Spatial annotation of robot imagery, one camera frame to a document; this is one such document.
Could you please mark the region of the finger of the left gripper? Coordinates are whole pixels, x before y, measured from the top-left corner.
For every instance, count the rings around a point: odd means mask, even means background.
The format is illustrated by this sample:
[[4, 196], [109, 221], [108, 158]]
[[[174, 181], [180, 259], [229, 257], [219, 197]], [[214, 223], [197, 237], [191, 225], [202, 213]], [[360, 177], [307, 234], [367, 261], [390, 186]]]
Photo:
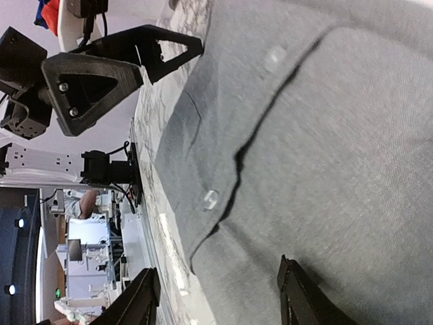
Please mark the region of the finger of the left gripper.
[[[182, 54], [163, 60], [161, 41], [186, 46]], [[154, 84], [204, 53], [202, 40], [150, 24], [138, 26], [77, 47], [71, 53], [86, 54], [142, 66]]]

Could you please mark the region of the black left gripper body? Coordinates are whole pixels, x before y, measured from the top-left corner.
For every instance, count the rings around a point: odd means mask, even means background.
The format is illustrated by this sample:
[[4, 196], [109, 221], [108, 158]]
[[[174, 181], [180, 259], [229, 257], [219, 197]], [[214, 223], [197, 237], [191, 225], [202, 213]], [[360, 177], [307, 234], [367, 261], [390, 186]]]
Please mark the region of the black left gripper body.
[[24, 139], [46, 131], [53, 108], [41, 70], [47, 50], [13, 27], [1, 37], [1, 91], [7, 101], [1, 128]]

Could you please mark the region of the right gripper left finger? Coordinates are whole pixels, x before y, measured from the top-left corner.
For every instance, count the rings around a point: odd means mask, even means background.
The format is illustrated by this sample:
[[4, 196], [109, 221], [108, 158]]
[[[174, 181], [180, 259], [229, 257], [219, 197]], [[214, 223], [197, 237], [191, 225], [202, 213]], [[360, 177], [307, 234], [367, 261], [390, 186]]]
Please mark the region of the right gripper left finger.
[[156, 268], [144, 268], [91, 325], [154, 325], [161, 285]]

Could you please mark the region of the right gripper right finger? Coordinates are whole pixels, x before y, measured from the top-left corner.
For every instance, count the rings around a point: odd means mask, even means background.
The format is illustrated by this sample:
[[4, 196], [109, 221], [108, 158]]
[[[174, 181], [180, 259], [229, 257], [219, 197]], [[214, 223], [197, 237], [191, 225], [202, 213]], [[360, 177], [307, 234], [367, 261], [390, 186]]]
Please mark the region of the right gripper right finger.
[[356, 324], [326, 297], [297, 261], [284, 255], [279, 265], [277, 285], [282, 324]]

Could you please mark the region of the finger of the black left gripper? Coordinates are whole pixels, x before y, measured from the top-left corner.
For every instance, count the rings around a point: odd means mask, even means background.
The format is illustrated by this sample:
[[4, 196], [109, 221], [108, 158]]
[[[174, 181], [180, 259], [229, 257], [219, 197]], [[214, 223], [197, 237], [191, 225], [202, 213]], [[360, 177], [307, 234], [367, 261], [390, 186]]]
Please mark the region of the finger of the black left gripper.
[[76, 53], [43, 60], [41, 72], [66, 136], [79, 136], [143, 85], [134, 64]]

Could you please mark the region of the grey garment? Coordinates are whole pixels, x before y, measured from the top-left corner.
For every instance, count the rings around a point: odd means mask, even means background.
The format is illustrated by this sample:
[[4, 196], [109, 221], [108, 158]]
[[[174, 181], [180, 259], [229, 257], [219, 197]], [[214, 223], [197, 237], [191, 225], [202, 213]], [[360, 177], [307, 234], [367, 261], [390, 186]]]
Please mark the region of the grey garment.
[[217, 324], [280, 324], [282, 256], [359, 324], [432, 323], [432, 9], [213, 1], [155, 168]]

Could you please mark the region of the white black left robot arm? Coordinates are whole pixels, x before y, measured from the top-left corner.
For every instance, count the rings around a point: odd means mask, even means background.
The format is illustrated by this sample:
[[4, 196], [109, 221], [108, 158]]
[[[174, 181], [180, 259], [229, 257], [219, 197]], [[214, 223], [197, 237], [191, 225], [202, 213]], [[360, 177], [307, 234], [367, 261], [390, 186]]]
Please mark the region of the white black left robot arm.
[[[8, 28], [1, 37], [1, 90], [7, 104], [1, 128], [31, 140], [56, 117], [64, 135], [80, 136], [145, 79], [156, 83], [203, 51], [197, 37], [143, 25], [48, 56]], [[139, 183], [135, 145], [125, 143], [121, 150], [125, 160], [99, 150], [58, 154], [9, 143], [1, 148], [1, 176], [8, 183], [28, 177], [41, 186]]]

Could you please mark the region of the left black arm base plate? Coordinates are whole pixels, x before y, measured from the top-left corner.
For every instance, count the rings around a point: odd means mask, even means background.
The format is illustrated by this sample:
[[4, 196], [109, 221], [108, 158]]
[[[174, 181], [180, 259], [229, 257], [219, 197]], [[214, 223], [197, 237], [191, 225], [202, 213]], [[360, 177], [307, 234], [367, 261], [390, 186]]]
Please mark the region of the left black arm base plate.
[[135, 142], [131, 142], [128, 153], [128, 162], [131, 166], [132, 193], [135, 208], [137, 208], [143, 198], [143, 185], [139, 169], [139, 159], [137, 155], [137, 146]]

